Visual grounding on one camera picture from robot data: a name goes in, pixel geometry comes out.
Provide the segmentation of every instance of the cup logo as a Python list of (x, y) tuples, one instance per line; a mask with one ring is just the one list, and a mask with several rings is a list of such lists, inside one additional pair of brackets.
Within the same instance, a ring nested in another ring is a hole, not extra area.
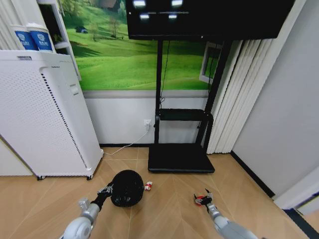
[(43, 36), (43, 34), (38, 34), (37, 37), (39, 38), (40, 41), (44, 41), (45, 37)]
[(25, 36), (21, 33), (18, 34), (18, 37), (20, 38), (21, 41), (25, 40)]

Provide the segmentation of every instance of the stand base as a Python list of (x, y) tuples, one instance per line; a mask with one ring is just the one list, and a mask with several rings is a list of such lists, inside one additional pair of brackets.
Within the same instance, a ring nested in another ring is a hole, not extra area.
[(170, 173), (213, 173), (213, 165), (197, 143), (152, 144), (149, 171)]

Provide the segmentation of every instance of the wall outlet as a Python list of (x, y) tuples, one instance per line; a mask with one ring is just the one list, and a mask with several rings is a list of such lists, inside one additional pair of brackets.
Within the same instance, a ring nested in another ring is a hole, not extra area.
[(152, 122), (151, 119), (145, 119), (144, 120), (144, 126), (151, 126), (151, 122)]

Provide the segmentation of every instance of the white wall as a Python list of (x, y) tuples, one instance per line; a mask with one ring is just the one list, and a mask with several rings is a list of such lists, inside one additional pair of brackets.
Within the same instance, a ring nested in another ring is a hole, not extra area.
[(319, 165), (319, 1), (301, 11), (233, 151), (280, 195)]
[(28, 167), (0, 139), (0, 176), (32, 174)]
[[(203, 109), (207, 98), (166, 98), (163, 108)], [(155, 98), (86, 99), (99, 143), (132, 143), (146, 128), (144, 119), (152, 120), (150, 132), (138, 143), (154, 143)], [(159, 142), (192, 143), (198, 122), (161, 121)]]

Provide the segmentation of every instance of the white curtain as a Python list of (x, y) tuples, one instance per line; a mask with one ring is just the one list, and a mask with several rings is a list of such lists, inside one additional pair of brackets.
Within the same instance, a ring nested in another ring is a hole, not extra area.
[(22, 50), (24, 49), (14, 31), (12, 24), (20, 24), (19, 21), (13, 21), (16, 13), (13, 13), (14, 7), (9, 0), (0, 0), (0, 49), (1, 50)]
[[(305, 2), (295, 1), (276, 39), (244, 41), (238, 56), (228, 57), (229, 65), (234, 61), (232, 57), (235, 57), (236, 64), (224, 70), (223, 78), (230, 76), (230, 79), (218, 90), (207, 153), (228, 153), (232, 150)], [(238, 47), (238, 42), (234, 44), (233, 47)]]

